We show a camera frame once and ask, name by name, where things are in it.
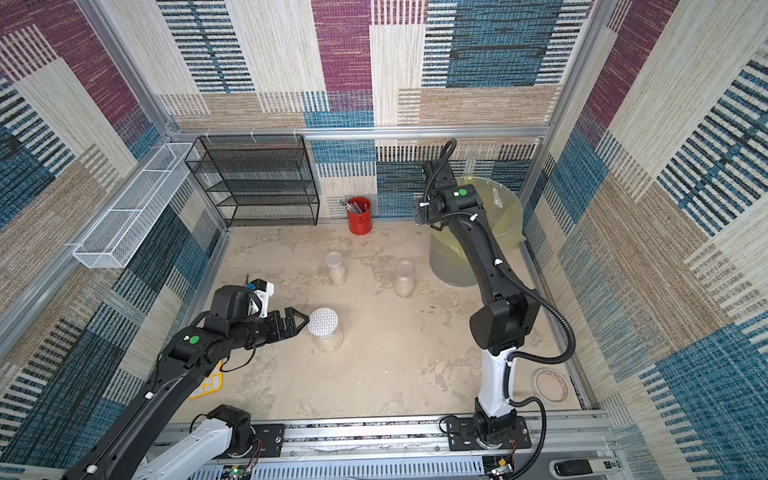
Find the aluminium mounting rail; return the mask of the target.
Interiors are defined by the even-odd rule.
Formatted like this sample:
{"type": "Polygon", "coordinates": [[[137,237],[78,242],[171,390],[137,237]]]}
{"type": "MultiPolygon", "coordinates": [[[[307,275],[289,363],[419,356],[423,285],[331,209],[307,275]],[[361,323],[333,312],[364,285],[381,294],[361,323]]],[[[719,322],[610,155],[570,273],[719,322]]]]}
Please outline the aluminium mounting rail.
{"type": "Polygon", "coordinates": [[[236,427],[210,414],[188,432],[168,426],[127,479],[556,479],[553,460],[624,454],[596,412],[517,415],[515,438],[495,449],[470,440],[467,415],[340,418],[236,427]]]}

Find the patterned white jar lid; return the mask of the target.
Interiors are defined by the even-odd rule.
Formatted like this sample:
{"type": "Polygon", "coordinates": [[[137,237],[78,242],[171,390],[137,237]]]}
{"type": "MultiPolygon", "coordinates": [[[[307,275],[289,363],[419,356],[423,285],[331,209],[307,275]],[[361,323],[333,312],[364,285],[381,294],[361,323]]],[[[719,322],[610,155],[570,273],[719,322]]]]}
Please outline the patterned white jar lid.
{"type": "Polygon", "coordinates": [[[308,328],[317,339],[332,337],[339,329],[339,316],[331,308],[318,308],[310,314],[308,328]]]}

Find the grey bin with yellow bag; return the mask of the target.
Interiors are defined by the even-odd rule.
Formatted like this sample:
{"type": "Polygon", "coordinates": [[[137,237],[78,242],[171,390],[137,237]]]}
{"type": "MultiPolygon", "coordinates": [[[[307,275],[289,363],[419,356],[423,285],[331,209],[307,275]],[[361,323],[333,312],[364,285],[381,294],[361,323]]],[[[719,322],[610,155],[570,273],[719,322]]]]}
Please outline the grey bin with yellow bag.
{"type": "MultiPolygon", "coordinates": [[[[506,186],[490,179],[461,175],[459,185],[473,185],[486,211],[487,223],[507,255],[525,240],[523,207],[517,195],[506,186]]],[[[448,226],[432,230],[429,262],[433,273],[443,282],[456,287],[477,285],[477,280],[464,251],[448,226]]]]}

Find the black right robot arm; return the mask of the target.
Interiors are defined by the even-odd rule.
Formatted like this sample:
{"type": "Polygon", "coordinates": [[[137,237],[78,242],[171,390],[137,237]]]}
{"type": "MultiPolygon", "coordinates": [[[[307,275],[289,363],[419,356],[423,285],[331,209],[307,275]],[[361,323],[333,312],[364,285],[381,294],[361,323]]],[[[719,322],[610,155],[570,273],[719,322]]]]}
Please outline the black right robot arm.
{"type": "Polygon", "coordinates": [[[512,376],[519,361],[557,365],[570,360],[576,338],[566,317],[535,289],[527,287],[514,273],[492,233],[486,209],[476,188],[457,182],[449,160],[457,140],[448,140],[435,160],[422,164],[424,191],[414,200],[418,225],[441,231],[448,229],[463,250],[475,276],[482,307],[469,319],[476,345],[483,351],[482,383],[475,399],[470,440],[479,447],[495,449],[515,438],[522,426],[517,410],[543,402],[532,397],[515,400],[512,376]],[[538,312],[545,308],[557,320],[565,338],[564,351],[544,357],[523,350],[538,312]]]}

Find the roll of tape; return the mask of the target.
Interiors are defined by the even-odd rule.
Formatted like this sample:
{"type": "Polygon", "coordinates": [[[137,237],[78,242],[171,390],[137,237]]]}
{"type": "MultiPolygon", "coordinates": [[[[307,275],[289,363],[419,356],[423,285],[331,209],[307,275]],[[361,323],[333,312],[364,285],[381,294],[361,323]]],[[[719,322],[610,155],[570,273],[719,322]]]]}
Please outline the roll of tape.
{"type": "Polygon", "coordinates": [[[570,396],[565,377],[551,368],[540,368],[533,374],[531,389],[537,397],[550,405],[562,405],[570,396]]]}

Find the red cup with utensils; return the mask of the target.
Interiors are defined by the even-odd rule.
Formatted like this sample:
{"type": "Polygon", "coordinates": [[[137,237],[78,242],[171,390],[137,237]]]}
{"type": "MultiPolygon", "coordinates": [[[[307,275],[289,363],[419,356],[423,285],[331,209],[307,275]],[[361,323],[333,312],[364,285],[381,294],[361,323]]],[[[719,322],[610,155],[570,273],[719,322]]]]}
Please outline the red cup with utensils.
{"type": "Polygon", "coordinates": [[[372,230],[372,205],[369,199],[354,197],[348,200],[341,200],[340,204],[346,209],[348,226],[351,233],[363,236],[372,230]]]}

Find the large plastic jar of rice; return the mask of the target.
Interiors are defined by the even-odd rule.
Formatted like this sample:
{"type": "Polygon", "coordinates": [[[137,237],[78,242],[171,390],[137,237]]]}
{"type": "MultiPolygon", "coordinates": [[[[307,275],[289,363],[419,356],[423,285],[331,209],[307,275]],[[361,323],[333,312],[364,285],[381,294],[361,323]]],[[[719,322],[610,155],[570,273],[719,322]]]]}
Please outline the large plastic jar of rice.
{"type": "Polygon", "coordinates": [[[316,345],[322,351],[336,351],[343,342],[339,316],[331,308],[323,307],[314,310],[309,316],[308,329],[316,345]]]}

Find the black device on rail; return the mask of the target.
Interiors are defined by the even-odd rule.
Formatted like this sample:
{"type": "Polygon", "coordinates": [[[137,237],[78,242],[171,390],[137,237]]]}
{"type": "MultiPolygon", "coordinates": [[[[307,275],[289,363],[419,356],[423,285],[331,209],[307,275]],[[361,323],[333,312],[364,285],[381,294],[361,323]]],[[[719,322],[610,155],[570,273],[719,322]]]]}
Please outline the black device on rail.
{"type": "Polygon", "coordinates": [[[556,479],[608,476],[623,470],[617,458],[571,458],[553,460],[549,469],[556,479]]]}

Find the yellow calculator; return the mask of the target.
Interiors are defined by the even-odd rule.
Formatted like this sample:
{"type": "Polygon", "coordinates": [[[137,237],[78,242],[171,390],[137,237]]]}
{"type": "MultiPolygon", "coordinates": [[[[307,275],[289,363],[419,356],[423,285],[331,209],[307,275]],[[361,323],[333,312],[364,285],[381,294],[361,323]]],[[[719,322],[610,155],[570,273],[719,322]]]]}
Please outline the yellow calculator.
{"type": "Polygon", "coordinates": [[[197,399],[219,391],[223,387],[223,373],[216,367],[202,383],[192,391],[189,399],[197,399]]]}

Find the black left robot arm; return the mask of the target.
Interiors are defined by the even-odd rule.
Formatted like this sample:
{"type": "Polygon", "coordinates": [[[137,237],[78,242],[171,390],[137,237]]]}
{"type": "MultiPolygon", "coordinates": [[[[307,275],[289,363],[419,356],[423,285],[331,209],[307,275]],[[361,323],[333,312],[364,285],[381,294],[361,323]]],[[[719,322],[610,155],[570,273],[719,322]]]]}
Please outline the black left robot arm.
{"type": "Polygon", "coordinates": [[[147,385],[63,477],[127,479],[179,407],[220,361],[237,349],[255,350],[297,336],[309,317],[291,307],[284,315],[269,312],[270,287],[257,280],[216,290],[211,309],[172,337],[147,385]]]}

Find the small plastic jar with rice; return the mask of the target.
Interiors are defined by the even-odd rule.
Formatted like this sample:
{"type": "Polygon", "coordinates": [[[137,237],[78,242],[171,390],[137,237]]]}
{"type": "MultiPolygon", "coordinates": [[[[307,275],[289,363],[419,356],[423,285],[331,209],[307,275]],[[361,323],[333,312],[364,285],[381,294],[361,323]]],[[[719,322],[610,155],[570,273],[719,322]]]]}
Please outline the small plastic jar with rice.
{"type": "Polygon", "coordinates": [[[329,252],[325,256],[325,263],[328,268],[328,274],[334,285],[344,285],[347,280],[344,257],[340,252],[329,252]]]}

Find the white mesh wall basket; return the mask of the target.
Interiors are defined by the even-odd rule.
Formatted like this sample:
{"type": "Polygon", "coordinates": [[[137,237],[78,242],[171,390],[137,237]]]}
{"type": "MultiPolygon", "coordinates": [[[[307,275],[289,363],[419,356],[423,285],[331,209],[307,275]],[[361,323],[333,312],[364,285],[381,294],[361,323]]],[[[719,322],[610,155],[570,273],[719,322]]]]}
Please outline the white mesh wall basket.
{"type": "Polygon", "coordinates": [[[88,269],[126,267],[188,175],[190,143],[162,146],[75,247],[88,269]]]}

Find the medium plastic jar with rice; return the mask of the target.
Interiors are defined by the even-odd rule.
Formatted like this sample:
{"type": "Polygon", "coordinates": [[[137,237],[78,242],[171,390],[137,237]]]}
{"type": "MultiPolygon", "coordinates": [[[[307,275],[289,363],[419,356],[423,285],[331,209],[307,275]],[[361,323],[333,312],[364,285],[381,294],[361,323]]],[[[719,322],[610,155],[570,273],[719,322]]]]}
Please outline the medium plastic jar with rice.
{"type": "Polygon", "coordinates": [[[412,295],[415,288],[415,266],[408,260],[401,260],[394,270],[394,290],[401,298],[412,295]]]}

